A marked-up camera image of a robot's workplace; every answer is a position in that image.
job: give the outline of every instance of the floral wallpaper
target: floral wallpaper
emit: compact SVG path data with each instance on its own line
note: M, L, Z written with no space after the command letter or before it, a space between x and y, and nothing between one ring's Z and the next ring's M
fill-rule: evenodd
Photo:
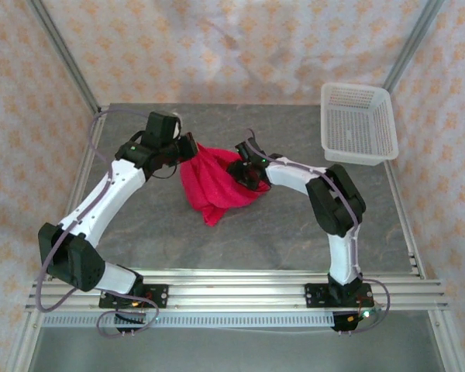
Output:
M91 117L24 0L0 0L0 371L38 269L38 229L64 213Z
M465 0L444 3L393 96L402 196L465 349Z
M43 0L100 104L316 104L382 85L426 0Z

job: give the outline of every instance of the white plastic basket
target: white plastic basket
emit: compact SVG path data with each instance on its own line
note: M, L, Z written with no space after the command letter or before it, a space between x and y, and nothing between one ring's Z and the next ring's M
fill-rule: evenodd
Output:
M324 84L321 113L322 147L327 160L377 165L398 156L391 97L385 89Z

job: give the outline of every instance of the pink towel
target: pink towel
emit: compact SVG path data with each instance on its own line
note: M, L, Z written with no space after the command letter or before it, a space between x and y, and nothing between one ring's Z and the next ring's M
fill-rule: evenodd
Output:
M263 182L257 191L252 191L234 181L226 169L238 159L237 153L206 148L198 143L198 154L180 165L186 196L209 226L214 226L229 208L249 205L269 191Z

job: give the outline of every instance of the purple cable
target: purple cable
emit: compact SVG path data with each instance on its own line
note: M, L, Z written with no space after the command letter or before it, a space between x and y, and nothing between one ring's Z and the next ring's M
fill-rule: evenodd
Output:
M251 135L253 137L253 139L255 139L255 132L252 130L252 129L248 129L250 132L251 132ZM305 165L303 164L298 164L298 163L292 163L292 162L284 162L284 161L280 161L280 160L276 160L276 159L273 159L271 157L269 157L268 155L265 155L263 153L261 153L259 150L255 149L255 147L253 147L253 145L250 143L250 141L247 139L246 140L246 145L250 148L250 150L252 150L256 155L258 155L259 157L262 157L264 158L265 160L269 160L271 163L274 163L274 164L280 164L280 165L284 165L286 167L293 167L293 168L298 168L298 169L301 169L301 170L304 170L304 171L307 171L309 173L313 173L313 174L317 174L319 177L321 177L325 182L327 182L327 184L331 187L331 189L338 195L338 198L341 200L341 202L343 203L344 207L346 208L346 210L348 211L348 213L350 214L350 217L353 221L353 228L351 229L350 231L350 244L351 244L351 256L352 256L352 263L355 262L355 258L357 257L357 238L356 238L356 234L357 234L357 231L358 231L358 227L359 227L359 223L358 223L358 219L357 219L357 216L355 215L355 213L353 212L353 210L351 209L350 207L350 204L348 203L348 201L346 200L346 198L344 197L343 193L338 189L338 187L334 184L334 182L332 182L332 180L327 177L327 175L325 175L324 173L322 172L319 172L318 170L316 169L312 169L310 167L306 167ZM391 295L389 294L389 290L386 288L386 286L384 285L384 283L382 283L381 281L378 281L376 279L363 279L363 276L360 272L357 271L356 275L358 276L359 279L361 279L362 281L370 281L370 282L373 282L373 283L376 283L376 284L379 284L383 289L384 289L384 292L386 294L386 299L387 299L387 304L386 304L386 309L384 310L384 315L382 318L380 318L377 322L375 322L374 324L372 325L369 325L368 327L364 328L364 329L356 329L354 331L349 331L349 332L339 332L339 334L342 334L342 333L345 333L345 334L348 334L348 335L351 335L352 333L362 333L362 332L366 332L370 329L372 329L373 327L377 326L378 324L380 324L384 318L386 318L386 316L388 316L388 313L389 313L389 308L391 307Z
M40 268L40 273L38 274L38 278L36 279L37 280L37 283L36 283L36 296L35 296L35 299L36 299L36 308L40 311L40 312L52 312L53 310L57 309L59 306L61 306L76 290L77 288L72 288L71 290L69 290L68 293L66 293L55 305L52 305L50 306L49 308L45 308L43 307L42 303L41 303L41 290L43 288L43 281L45 280L45 276L47 275L47 269L48 269L48 266L50 265L50 262L52 261L53 259L53 256L55 255L55 253L58 251L60 245L62 244L62 242L65 240L65 238L67 237L67 235L69 234L70 231L72 231L72 229L100 202L100 200L103 199L103 197L105 196L105 194L107 193L107 191L109 190L110 188L110 184L112 182L112 176L113 176L113 169L112 169L112 165L109 163L109 160L102 154L100 153L100 151L98 151L98 149L96 148L96 146L93 144L93 133L95 131L95 126L96 126L96 123L98 122L98 119L103 116L103 115L106 115L106 114L109 114L109 113L112 113L112 112L124 112L124 113L129 113L129 114L134 114L134 115L138 115L138 116L142 116L144 118L147 118L148 115L143 113L143 112L138 112L138 111L133 111L133 110L128 110L128 109L125 109L125 108L111 108L109 110L105 110L105 111L101 111L99 112L98 114L96 114L94 117L93 117L93 120L91 121L91 124L89 126L89 129L88 129L88 144L89 146L91 147L91 149L95 152L95 155L102 161L104 162L105 164L107 164L108 166L108 177L107 177L107 182L105 183L105 186L103 187L102 191L100 191L100 193L96 196L95 199L93 199L93 201L81 212L79 213L79 215L76 217L76 219L64 230L64 232L62 232L62 234L60 235L59 239L55 242L55 244L53 245L51 251L48 253L48 255L46 256L45 258L45 261L43 262L43 265L41 266ZM149 300L148 298L138 298L138 297L134 297L134 296L127 296L125 294L120 294L120 293L117 293L117 292L113 292L113 291L107 291L108 293L111 293L112 295L116 295L116 296L119 296L119 297L123 297L123 298L129 298L129 299L133 299L133 300L136 300L136 301L144 301L150 305L152 305L155 309L156 309L156 315L153 317L153 319L148 322L147 325L145 325L144 327L142 327L141 329L139 329L137 332L141 331L141 330L144 330L144 329L147 329L148 326L150 326L150 324L155 320L155 318L158 316L158 307L157 307L157 304L151 300ZM102 334L103 336L114 336L114 335L107 335L106 333L102 332L100 330L100 328L98 327L99 323L100 323L100 319L108 314L108 313L121 313L121 314L127 314L128 312L119 312L119 311L112 311L112 312L105 312L104 314L100 315L100 318L98 319L97 321L97 328L98 328L98 332L100 332L100 334Z

